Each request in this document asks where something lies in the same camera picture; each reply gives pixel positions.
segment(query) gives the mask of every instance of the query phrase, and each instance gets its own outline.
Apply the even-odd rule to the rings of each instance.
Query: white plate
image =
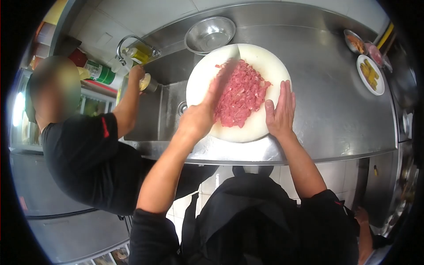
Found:
[[[374,91],[374,89],[372,89],[372,87],[370,86],[370,84],[368,84],[364,74],[361,71],[361,63],[363,63],[365,61],[365,59],[368,59],[368,62],[370,63],[370,65],[374,68],[374,71],[378,74],[379,78],[377,79],[377,89]],[[368,88],[368,90],[373,93],[374,95],[380,96],[384,93],[384,80],[383,80],[383,76],[380,72],[380,69],[377,67],[377,65],[374,63],[374,61],[369,58],[366,55],[359,55],[358,59],[356,60],[356,68],[358,69],[358,73],[359,76],[362,79],[362,82],[364,83],[364,85]]]
[[[215,50],[205,57],[194,67],[187,82],[186,100],[187,105],[197,105],[202,102],[210,81],[215,78],[219,71],[215,65],[223,64],[231,56],[232,45],[238,45],[240,58],[250,64],[261,76],[271,82],[266,91],[265,100],[271,99],[277,106],[280,96],[281,81],[290,80],[289,73],[284,64],[270,51],[252,44],[231,44]],[[229,142],[254,141],[268,134],[265,123],[265,107],[261,104],[257,112],[252,112],[247,118],[243,128],[238,126],[223,127],[221,122],[216,122],[210,131],[210,135]]]

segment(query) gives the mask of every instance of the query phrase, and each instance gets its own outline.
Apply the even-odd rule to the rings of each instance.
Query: wall tile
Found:
[[[346,161],[345,181],[343,184],[344,192],[356,189],[356,182],[358,181],[358,168],[358,159]]]
[[[348,1],[353,0],[289,0],[288,2],[318,6],[343,15],[347,15],[349,9]]]
[[[171,205],[171,208],[169,208],[168,212],[166,213],[167,215],[174,215],[174,205]]]
[[[287,192],[289,198],[299,198],[299,195],[297,195],[296,189],[294,187],[289,166],[280,167],[280,186]]]
[[[181,231],[183,229],[183,219],[179,217],[174,217],[174,225],[175,225],[175,231],[177,232],[178,240],[181,243]]]
[[[389,24],[389,17],[376,0],[349,0],[347,16],[377,33],[382,33]]]
[[[178,200],[175,200],[173,203],[174,216],[179,218],[184,218],[185,210],[190,205],[190,202],[191,202],[191,195],[187,195]]]
[[[87,20],[90,18],[91,14],[94,11],[94,7],[85,4],[81,11],[79,12],[78,16],[75,18],[74,24],[72,24],[71,29],[69,30],[69,35],[77,38],[78,34],[80,33],[81,29],[85,26],[87,23]]]
[[[272,178],[275,183],[280,184],[280,166],[274,166],[274,169],[272,170],[269,177]]]
[[[112,39],[104,45],[99,45],[98,41],[105,34],[112,36]],[[95,58],[107,62],[116,53],[116,47],[121,39],[127,35],[134,34],[132,31],[116,23],[105,14],[94,10],[88,18],[85,26],[78,33],[77,39],[82,41],[81,48]]]
[[[205,207],[205,204],[209,200],[209,198],[211,197],[211,195],[202,194],[201,197],[202,197],[202,209],[203,209],[203,207]]]
[[[166,218],[167,219],[169,219],[169,220],[171,220],[173,223],[175,222],[175,220],[174,220],[174,216],[173,215],[166,215]]]
[[[205,10],[205,9],[209,9],[209,8],[213,8],[217,6],[225,6],[225,5],[235,4],[235,3],[246,3],[246,2],[253,2],[253,1],[258,1],[258,0],[215,0],[215,1],[193,0],[193,3],[196,5],[197,9],[201,11],[201,10]]]
[[[103,0],[98,9],[138,36],[197,12],[191,0]]]
[[[102,0],[87,0],[87,5],[97,7]]]
[[[232,166],[219,166],[216,172],[202,183],[202,194],[212,195],[212,193],[226,179],[234,177]]]
[[[327,189],[334,193],[343,191],[346,162],[330,162],[316,164],[322,178],[324,179]]]

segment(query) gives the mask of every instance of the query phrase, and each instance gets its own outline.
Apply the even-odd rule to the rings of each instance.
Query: yellow pole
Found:
[[[389,28],[387,29],[386,33],[384,33],[383,37],[381,38],[380,42],[377,45],[378,49],[380,49],[383,46],[383,44],[386,42],[387,38],[392,33],[393,28],[394,28],[393,23],[390,22]]]

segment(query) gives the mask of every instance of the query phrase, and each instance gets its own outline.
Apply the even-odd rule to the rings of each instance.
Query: hand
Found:
[[[144,78],[145,70],[143,66],[140,64],[134,66],[131,68],[130,73],[128,75],[128,81],[137,82],[137,84]]]
[[[281,81],[280,96],[278,97],[277,107],[274,110],[272,100],[265,101],[266,125],[271,135],[279,141],[292,137],[293,118],[296,108],[296,97],[294,92],[290,91],[290,81]]]
[[[180,118],[176,135],[195,145],[211,130],[214,124],[213,114],[222,94],[219,89],[219,79],[214,79],[199,105],[190,106]]]
[[[358,210],[355,213],[355,219],[356,221],[358,221],[359,225],[368,225],[368,213],[367,211],[362,208],[362,207],[358,207]]]

